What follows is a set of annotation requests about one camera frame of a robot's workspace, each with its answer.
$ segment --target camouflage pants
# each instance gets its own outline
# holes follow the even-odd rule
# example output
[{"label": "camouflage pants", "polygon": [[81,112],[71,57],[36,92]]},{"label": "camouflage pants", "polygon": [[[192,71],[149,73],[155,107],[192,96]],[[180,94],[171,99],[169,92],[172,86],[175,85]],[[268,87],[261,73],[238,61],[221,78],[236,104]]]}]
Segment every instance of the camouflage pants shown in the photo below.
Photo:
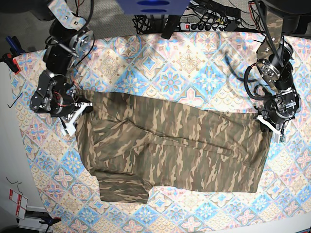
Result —
[{"label": "camouflage pants", "polygon": [[253,114],[121,93],[84,95],[94,111],[79,118],[76,137],[101,200],[146,203],[153,186],[256,192],[272,134],[260,131]]}]

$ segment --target patterned tablecloth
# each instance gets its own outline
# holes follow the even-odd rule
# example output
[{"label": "patterned tablecloth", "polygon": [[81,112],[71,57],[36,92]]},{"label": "patterned tablecloth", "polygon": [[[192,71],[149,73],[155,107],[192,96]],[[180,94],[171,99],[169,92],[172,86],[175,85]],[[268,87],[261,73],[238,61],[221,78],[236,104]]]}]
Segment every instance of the patterned tablecloth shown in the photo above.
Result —
[{"label": "patterned tablecloth", "polygon": [[[263,38],[252,33],[176,33],[97,40],[75,71],[83,89],[167,99],[201,109],[253,112],[240,77],[256,60]],[[102,202],[96,177],[83,167],[74,137],[58,119],[35,115],[29,100],[45,69],[44,51],[17,58],[11,73],[15,108],[35,184],[56,232],[196,232],[235,228],[311,211],[311,41],[287,37],[294,48],[294,81],[302,111],[286,129],[285,145],[271,143],[257,193],[199,193],[156,187],[147,205]],[[252,76],[259,79],[258,72]]]}]

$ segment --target tile pattern fabric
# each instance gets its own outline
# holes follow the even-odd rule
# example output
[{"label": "tile pattern fabric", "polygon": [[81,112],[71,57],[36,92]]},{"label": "tile pattern fabric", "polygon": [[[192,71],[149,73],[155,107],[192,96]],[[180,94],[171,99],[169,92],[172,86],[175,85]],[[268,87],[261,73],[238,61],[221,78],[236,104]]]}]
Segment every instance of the tile pattern fabric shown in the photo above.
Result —
[{"label": "tile pattern fabric", "polygon": [[[256,60],[263,38],[253,33],[174,33],[97,40],[73,72],[83,89],[124,92],[177,101],[200,109],[255,112],[236,76]],[[10,73],[25,153],[47,211],[62,221],[55,232],[208,232],[260,224],[311,211],[311,40],[286,37],[302,111],[286,128],[285,145],[271,143],[257,193],[199,193],[155,187],[147,205],[102,202],[99,187],[83,167],[74,137],[61,123],[29,109],[44,51],[21,55]],[[259,78],[257,71],[251,76]],[[264,85],[252,83],[253,89]]]}]

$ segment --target gray carpet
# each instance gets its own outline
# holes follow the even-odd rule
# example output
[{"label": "gray carpet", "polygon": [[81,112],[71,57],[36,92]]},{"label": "gray carpet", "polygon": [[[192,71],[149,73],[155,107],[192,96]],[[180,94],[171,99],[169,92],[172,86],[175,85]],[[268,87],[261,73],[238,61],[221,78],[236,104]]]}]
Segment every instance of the gray carpet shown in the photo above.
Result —
[{"label": "gray carpet", "polygon": [[[232,6],[228,0],[215,0],[216,2]],[[75,10],[74,0],[68,0],[70,9]],[[231,0],[241,10],[248,12],[248,0]],[[80,7],[79,14],[87,17],[89,13],[89,0]],[[253,24],[249,14],[241,12],[242,18]],[[115,0],[95,0],[94,14],[89,28],[94,31],[96,39],[136,34],[133,16],[124,15]],[[44,41],[49,36],[51,22],[41,22],[31,13],[0,14],[0,55],[9,52],[6,36],[17,36],[22,47],[27,51],[42,50]]]}]

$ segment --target blue object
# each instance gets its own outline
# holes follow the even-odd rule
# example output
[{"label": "blue object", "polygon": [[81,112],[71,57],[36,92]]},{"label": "blue object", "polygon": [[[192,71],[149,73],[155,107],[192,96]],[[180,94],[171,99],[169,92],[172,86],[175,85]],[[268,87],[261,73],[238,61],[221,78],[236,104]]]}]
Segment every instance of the blue object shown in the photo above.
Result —
[{"label": "blue object", "polygon": [[23,53],[26,53],[25,50],[22,49],[20,42],[18,41],[16,36],[13,36],[13,38],[7,36],[5,40],[9,43],[12,48],[11,51],[13,50],[15,54],[21,55]]},{"label": "blue object", "polygon": [[117,0],[129,15],[183,15],[190,0]]}]

